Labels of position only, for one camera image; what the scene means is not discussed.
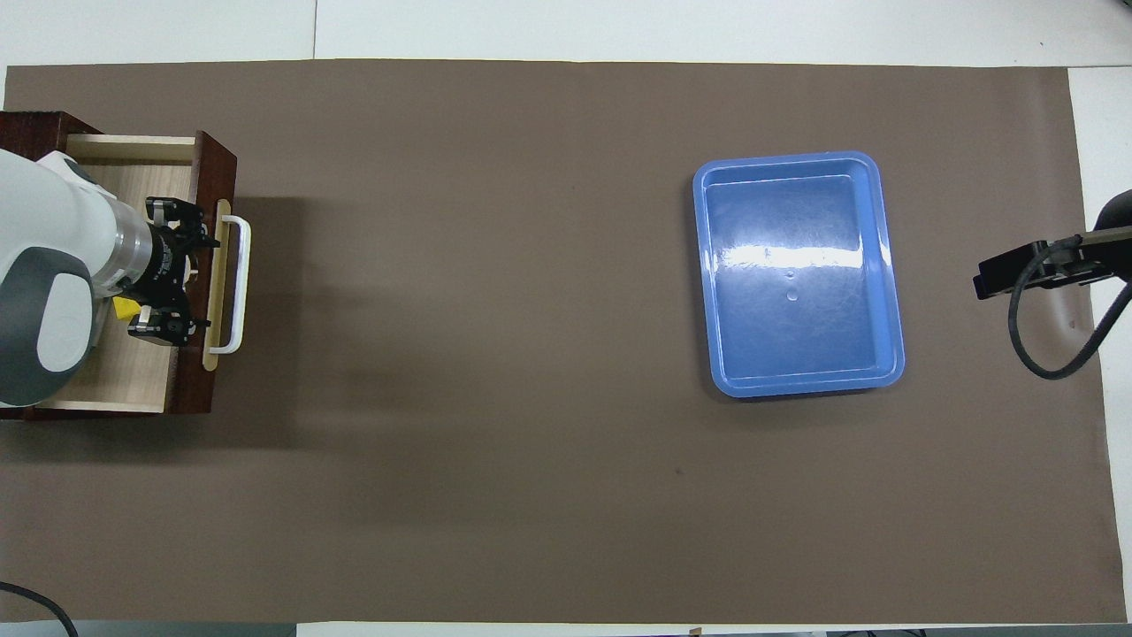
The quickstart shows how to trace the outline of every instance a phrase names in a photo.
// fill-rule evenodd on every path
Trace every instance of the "blue plastic tray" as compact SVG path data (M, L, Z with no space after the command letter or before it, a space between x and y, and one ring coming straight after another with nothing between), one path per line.
M881 173L864 153L713 161L693 182L712 377L736 398L904 370Z

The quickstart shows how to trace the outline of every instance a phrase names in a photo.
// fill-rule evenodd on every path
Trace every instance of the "brown table mat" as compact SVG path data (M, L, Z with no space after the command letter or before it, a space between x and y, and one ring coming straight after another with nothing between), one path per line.
M0 428L0 574L74 617L1125 619L1098 367L1030 376L970 283L1082 227L1063 69L15 67L6 105L205 129L255 226L213 415ZM727 399L692 174L848 148L907 372ZM1091 322L1024 312L1050 364Z

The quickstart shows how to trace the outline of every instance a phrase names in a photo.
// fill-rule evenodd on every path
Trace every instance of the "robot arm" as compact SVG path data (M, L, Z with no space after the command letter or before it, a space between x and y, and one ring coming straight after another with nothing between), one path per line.
M0 407L34 405L79 370L97 308L112 295L143 305L130 335L185 346L199 327L186 262L208 236L203 210L149 197L151 222L62 153L40 162L0 150Z

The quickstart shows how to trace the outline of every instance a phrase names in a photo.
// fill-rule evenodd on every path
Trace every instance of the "wooden drawer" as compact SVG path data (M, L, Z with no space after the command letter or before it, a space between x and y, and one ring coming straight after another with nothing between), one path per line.
M0 148L31 160L62 150L138 210L147 196L194 201L205 210L209 233L216 231L217 206L229 205L235 191L235 156L203 131L192 137L103 135L62 112L0 112ZM213 257L213 250L198 252L198 273L186 287L194 316L208 311ZM205 370L205 330L186 347L163 347L130 337L126 325L110 316L87 362L63 389L35 407L0 410L0 418L207 413L215 372Z

